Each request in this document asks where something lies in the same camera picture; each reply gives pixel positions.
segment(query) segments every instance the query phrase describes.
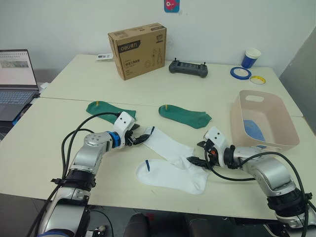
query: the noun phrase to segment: laptop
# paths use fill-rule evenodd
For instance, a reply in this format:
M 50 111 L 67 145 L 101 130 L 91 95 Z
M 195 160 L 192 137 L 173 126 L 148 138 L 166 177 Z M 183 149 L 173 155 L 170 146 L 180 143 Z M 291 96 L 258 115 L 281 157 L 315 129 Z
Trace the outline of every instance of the laptop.
M 38 92 L 28 51 L 0 50 L 0 121 L 13 121 Z

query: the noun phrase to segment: cardboard box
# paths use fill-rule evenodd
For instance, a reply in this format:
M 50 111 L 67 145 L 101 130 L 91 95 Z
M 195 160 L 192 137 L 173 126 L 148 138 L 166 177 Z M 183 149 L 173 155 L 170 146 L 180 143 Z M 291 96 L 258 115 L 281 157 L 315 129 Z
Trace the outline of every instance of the cardboard box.
M 166 27 L 159 23 L 108 33 L 123 80 L 164 66 Z

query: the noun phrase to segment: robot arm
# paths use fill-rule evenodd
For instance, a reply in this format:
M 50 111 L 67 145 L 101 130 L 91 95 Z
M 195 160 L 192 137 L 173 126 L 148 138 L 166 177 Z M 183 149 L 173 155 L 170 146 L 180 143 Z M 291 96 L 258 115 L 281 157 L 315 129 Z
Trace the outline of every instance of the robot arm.
M 290 228 L 303 227 L 306 201 L 302 192 L 296 188 L 287 168 L 280 161 L 270 155 L 264 155 L 250 159 L 240 166 L 247 158 L 262 153 L 262 149 L 229 146 L 225 136 L 216 127 L 212 127 L 205 134 L 205 140 L 198 145 L 205 149 L 212 165 L 229 169 L 240 168 L 253 176 L 267 196 L 268 207 L 276 212 L 276 218 Z M 204 166 L 201 160 L 188 160 Z M 308 212 L 308 225 L 316 225 L 316 212 L 310 205 Z
M 64 180 L 54 180 L 60 185 L 55 198 L 42 218 L 39 235 L 83 237 L 89 223 L 87 204 L 90 190 L 95 187 L 102 156 L 111 149 L 121 149 L 145 141 L 149 135 L 132 136 L 138 128 L 135 119 L 122 112 L 114 123 L 113 132 L 92 133 L 84 138 L 81 149 Z

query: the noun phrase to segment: paper cup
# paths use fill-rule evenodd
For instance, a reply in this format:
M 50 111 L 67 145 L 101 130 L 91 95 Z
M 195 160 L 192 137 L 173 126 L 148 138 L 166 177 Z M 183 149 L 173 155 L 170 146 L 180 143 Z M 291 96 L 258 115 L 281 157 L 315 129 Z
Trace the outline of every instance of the paper cup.
M 245 57 L 243 58 L 243 61 L 241 63 L 241 66 L 243 68 L 251 68 L 252 65 L 256 62 L 257 58 L 259 58 L 261 55 L 261 52 L 257 50 L 256 48 L 248 48 L 246 50 Z

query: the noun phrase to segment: deli logo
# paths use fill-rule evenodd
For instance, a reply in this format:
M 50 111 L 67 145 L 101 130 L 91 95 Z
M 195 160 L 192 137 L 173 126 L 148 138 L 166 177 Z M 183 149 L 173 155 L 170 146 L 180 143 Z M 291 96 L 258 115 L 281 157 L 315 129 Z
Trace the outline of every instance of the deli logo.
M 137 41 L 133 41 L 130 43 L 125 43 L 122 45 L 118 46 L 118 53 L 124 53 L 126 51 L 132 50 L 132 49 L 136 49 L 140 46 L 140 40 Z

